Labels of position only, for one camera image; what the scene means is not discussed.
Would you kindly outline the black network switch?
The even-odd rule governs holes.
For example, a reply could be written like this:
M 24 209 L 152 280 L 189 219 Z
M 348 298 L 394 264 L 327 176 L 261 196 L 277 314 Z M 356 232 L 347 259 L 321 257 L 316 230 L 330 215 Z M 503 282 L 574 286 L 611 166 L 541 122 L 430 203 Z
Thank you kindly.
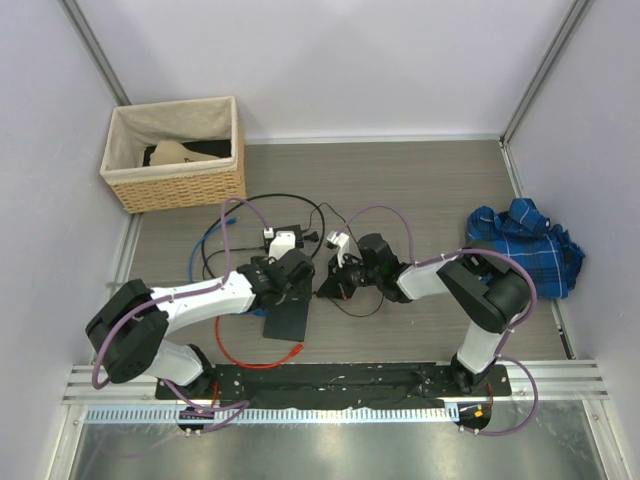
M 303 342 L 309 313 L 308 299 L 285 300 L 266 311 L 262 335 L 267 339 Z

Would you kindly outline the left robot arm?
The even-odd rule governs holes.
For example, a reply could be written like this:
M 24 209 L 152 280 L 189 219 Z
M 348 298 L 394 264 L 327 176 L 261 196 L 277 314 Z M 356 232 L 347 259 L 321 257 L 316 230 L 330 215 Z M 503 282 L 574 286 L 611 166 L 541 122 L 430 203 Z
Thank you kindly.
M 202 355 L 166 337 L 214 317 L 268 310 L 314 274 L 312 259 L 294 248 L 278 259 L 254 257 L 222 277 L 179 287 L 126 282 L 85 328 L 96 352 L 92 386 L 100 390 L 151 375 L 179 386 L 190 398 L 205 397 L 213 375 Z

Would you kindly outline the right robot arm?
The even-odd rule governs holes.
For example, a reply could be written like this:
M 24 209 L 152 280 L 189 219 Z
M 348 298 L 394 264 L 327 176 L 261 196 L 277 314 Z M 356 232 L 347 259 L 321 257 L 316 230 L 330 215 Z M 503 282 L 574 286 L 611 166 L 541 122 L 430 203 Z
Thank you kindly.
M 350 299 L 360 287 L 374 287 L 393 303 L 411 303 L 448 293 L 470 318 L 463 343 L 450 363 L 457 391 L 472 395 L 483 388 L 510 329 L 535 309 L 535 284 L 515 260 L 471 242 L 463 249 L 421 263 L 398 259 L 378 233 L 358 241 L 358 253 L 347 251 L 349 237 L 335 235 L 328 244 L 338 252 L 329 260 L 319 298 Z

